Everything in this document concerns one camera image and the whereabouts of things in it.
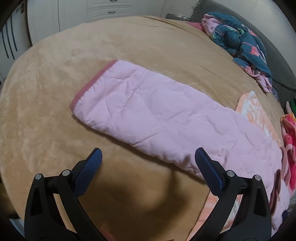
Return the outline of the blue floral padded garment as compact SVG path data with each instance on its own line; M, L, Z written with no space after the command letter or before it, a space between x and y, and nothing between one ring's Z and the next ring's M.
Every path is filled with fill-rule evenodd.
M267 66L265 46L250 28L221 12L206 13L202 26L211 40L228 52L264 93L272 92L273 77Z

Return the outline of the pink quilted jacket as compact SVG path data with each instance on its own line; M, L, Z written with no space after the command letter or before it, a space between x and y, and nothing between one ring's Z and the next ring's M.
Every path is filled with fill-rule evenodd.
M194 160L203 148L225 169L259 175L268 196L283 154L268 129L203 92L123 60L108 63L75 95L82 123L201 178Z

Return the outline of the hot pink fleece garment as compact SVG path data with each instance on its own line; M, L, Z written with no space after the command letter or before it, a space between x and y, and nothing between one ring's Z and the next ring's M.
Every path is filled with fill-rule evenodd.
M295 190L295 115L286 114L280 119L282 138L284 147L287 151L287 160L290 168L289 186Z

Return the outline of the orange plaid fleece blanket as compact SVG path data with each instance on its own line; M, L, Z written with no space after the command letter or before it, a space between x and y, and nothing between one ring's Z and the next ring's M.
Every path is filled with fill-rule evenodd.
M243 117L274 140L277 144L280 144L280 138L276 133L273 125L263 107L261 106L254 91L243 94L236 106L236 112L240 113ZM287 184L290 181L290 171L287 163L287 152L283 146L281 150L281 168L275 173L275 181L273 185L273 191L270 198L271 207L271 231L275 233L283 222L282 214L287 210L290 202L290 194L288 192ZM210 215L210 212L214 209L215 204L218 202L218 197L214 196L211 192L208 194L201 214L192 228L187 240L193 237L193 235L200 229L206 218Z

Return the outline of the grey headboard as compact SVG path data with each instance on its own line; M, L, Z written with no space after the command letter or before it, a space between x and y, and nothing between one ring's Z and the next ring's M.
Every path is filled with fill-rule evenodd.
M280 51L252 23L236 12L214 1L199 1L191 15L191 22L200 22L205 13L212 11L222 12L237 18L260 38L267 52L266 60L273 76L273 88L277 91L278 101L281 106L285 107L286 102L291 101L295 97L295 75L287 61L280 54Z

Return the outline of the white wardrobe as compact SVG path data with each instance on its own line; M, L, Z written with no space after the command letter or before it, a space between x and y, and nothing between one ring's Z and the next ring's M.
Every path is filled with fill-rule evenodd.
M13 63L46 37L91 21L160 16L164 1L1 1L1 81Z

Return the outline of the pile of folded clothes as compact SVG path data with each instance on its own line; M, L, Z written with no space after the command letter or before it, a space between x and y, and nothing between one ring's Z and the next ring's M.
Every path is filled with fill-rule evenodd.
M295 104L296 99L293 98L290 101L286 101L285 103L285 112L287 114L293 113L294 116L296 116L296 104Z

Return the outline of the tan bed sheet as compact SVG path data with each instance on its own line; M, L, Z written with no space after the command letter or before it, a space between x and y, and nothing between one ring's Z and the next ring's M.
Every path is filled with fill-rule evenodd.
M75 94L111 60L126 60L190 85L234 109L254 91L277 133L283 109L232 57L188 23L130 16L84 23L39 41L9 71L1 91L1 179L19 217L37 173L55 176L103 152L79 198L116 240L185 240L208 195L203 181L82 125Z

